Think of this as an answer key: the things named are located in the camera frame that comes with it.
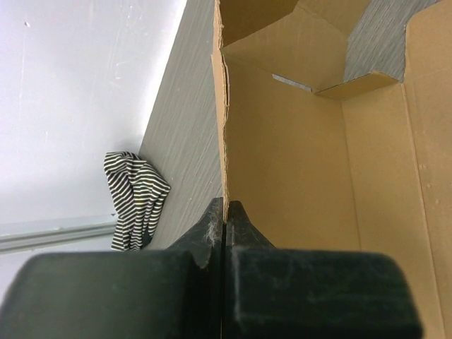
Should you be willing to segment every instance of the corrugated cardboard edge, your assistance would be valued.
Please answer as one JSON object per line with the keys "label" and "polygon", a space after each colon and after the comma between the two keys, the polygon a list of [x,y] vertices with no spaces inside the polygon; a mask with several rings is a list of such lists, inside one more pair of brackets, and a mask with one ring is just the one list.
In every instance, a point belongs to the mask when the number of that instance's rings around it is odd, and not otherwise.
{"label": "corrugated cardboard edge", "polygon": [[398,83],[396,79],[384,73],[372,71],[365,76],[327,88],[316,94],[333,100],[346,100],[396,83]]}
{"label": "corrugated cardboard edge", "polygon": [[215,0],[213,15],[213,53],[212,67],[215,83],[215,102],[217,107],[218,140],[220,149],[221,180],[223,194],[223,220],[227,220],[229,206],[229,191],[227,189],[227,145],[225,140],[225,125],[229,104],[229,83],[227,81],[227,66],[222,57],[222,22],[220,14],[220,0]]}

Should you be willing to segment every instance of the cardboard flap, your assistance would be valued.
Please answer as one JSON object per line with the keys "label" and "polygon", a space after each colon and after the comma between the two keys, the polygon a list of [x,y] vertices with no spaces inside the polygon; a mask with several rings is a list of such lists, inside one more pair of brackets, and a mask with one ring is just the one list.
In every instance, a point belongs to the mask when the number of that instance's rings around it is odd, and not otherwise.
{"label": "cardboard flap", "polygon": [[398,83],[396,79],[391,78],[384,73],[372,71],[365,76],[361,76],[346,83],[341,83],[340,85],[322,90],[316,94],[334,100],[346,100],[396,83]]}
{"label": "cardboard flap", "polygon": [[348,37],[370,0],[300,0],[300,3]]}
{"label": "cardboard flap", "polygon": [[290,15],[222,53],[317,91],[342,83],[347,38],[298,3]]}
{"label": "cardboard flap", "polygon": [[217,0],[227,46],[290,14],[298,0]]}
{"label": "cardboard flap", "polygon": [[408,23],[404,86],[446,338],[452,338],[451,60],[452,1],[443,0]]}

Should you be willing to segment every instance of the gray carpet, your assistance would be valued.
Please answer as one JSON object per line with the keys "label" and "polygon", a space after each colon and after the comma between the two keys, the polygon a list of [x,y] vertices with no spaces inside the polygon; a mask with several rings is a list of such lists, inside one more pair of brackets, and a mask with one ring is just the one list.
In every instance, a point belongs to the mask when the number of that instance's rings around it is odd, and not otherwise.
{"label": "gray carpet", "polygon": [[[373,0],[350,37],[345,80],[373,69],[399,80],[405,24],[436,0]],[[165,248],[220,196],[220,160],[210,53],[213,0],[187,0],[140,155],[172,186],[149,248]]]}

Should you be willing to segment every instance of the striped cloth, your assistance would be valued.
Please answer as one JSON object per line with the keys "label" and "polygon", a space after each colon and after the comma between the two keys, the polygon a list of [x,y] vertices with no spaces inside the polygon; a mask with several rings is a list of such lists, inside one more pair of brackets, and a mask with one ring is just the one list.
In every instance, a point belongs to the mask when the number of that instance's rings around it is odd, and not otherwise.
{"label": "striped cloth", "polygon": [[112,249],[138,251],[153,238],[170,186],[131,152],[107,153],[104,171],[118,214]]}

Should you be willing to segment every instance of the wall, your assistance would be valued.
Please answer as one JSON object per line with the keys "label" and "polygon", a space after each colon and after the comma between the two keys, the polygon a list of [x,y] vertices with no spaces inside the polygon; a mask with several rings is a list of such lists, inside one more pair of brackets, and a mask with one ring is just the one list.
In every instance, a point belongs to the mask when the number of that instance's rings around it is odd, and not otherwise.
{"label": "wall", "polygon": [[0,1],[0,224],[114,212],[103,157],[138,152],[185,1]]}

